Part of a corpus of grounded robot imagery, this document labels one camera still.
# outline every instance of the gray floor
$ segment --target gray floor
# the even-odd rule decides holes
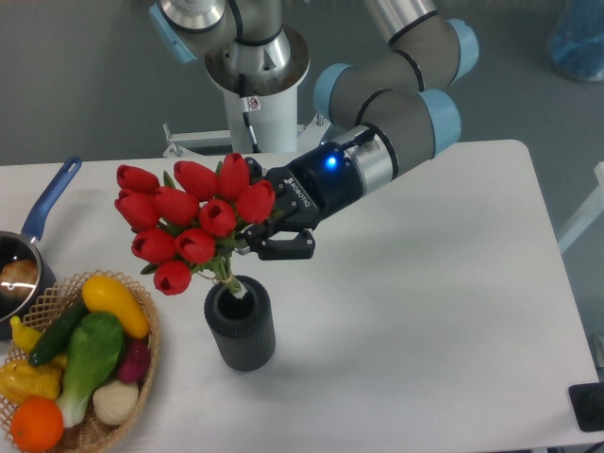
[[[525,143],[558,230],[596,186],[594,167],[604,160],[604,82],[561,76],[545,53],[563,0],[436,3],[446,18],[472,26],[480,42],[477,67],[447,89],[463,119],[461,140]],[[73,154],[159,157],[164,122],[173,132],[227,128],[221,95],[201,63],[180,66],[162,47],[147,19],[151,4],[0,2],[0,164]],[[285,22],[310,47],[310,72],[300,87],[304,123],[314,114],[310,94],[323,69],[367,65],[387,49],[361,0],[285,0],[284,6]],[[600,218],[563,256],[587,334],[604,331],[603,250]]]

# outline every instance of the black vase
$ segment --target black vase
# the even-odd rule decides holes
[[[271,300],[254,278],[237,279],[247,289],[243,299],[225,285],[215,285],[206,296],[204,314],[226,364],[238,371],[253,371],[275,351]]]

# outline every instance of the woven basket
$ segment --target woven basket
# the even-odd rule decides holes
[[[151,364],[145,376],[140,381],[139,402],[122,425],[119,427],[110,427],[97,419],[92,409],[91,399],[91,403],[84,416],[84,421],[73,428],[65,429],[61,440],[52,449],[48,450],[49,453],[97,453],[115,445],[132,428],[143,410],[144,402],[149,395],[153,376],[155,375],[159,351],[158,312],[151,299],[151,295],[144,287],[138,281],[134,281],[131,277],[127,277],[122,273],[114,274],[112,272],[96,271],[91,274],[74,275],[66,278],[62,283],[56,283],[53,288],[47,289],[44,295],[38,297],[36,303],[29,309],[29,313],[24,316],[23,324],[44,332],[63,310],[73,305],[74,301],[81,294],[82,284],[89,277],[99,274],[121,281],[143,307],[151,325],[148,336]],[[13,343],[8,351],[8,358],[5,362],[25,359],[26,357],[26,353]],[[4,397],[0,399],[0,424],[4,431],[7,432],[5,438],[18,449],[10,435],[10,419],[16,409],[16,406],[8,402]]]

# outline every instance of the bok choy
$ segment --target bok choy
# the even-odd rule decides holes
[[[115,369],[124,347],[124,330],[115,315],[99,311],[80,321],[67,346],[63,393],[57,400],[66,428],[84,419],[92,393]]]

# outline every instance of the light blue joint cap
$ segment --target light blue joint cap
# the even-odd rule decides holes
[[[461,116],[453,100],[440,90],[419,93],[428,107],[434,129],[434,157],[460,139]]]
[[[449,19],[446,22],[453,27],[457,33],[457,38],[460,41],[460,67],[453,79],[453,81],[455,81],[461,76],[469,73],[472,68],[476,66],[479,53],[478,39],[472,28],[466,25],[464,21],[461,21],[460,19]]]
[[[172,53],[172,56],[180,63],[189,63],[195,61],[197,57],[191,53],[189,48],[178,37],[172,29],[166,18],[163,17],[157,5],[149,9],[151,23],[159,33],[159,37]]]
[[[312,93],[312,102],[314,108],[321,113],[330,123],[331,117],[329,116],[329,104],[331,102],[331,92],[333,87],[336,86],[338,77],[346,69],[350,68],[349,64],[336,63],[329,66],[325,71],[319,75],[317,82],[314,84],[314,92]]]

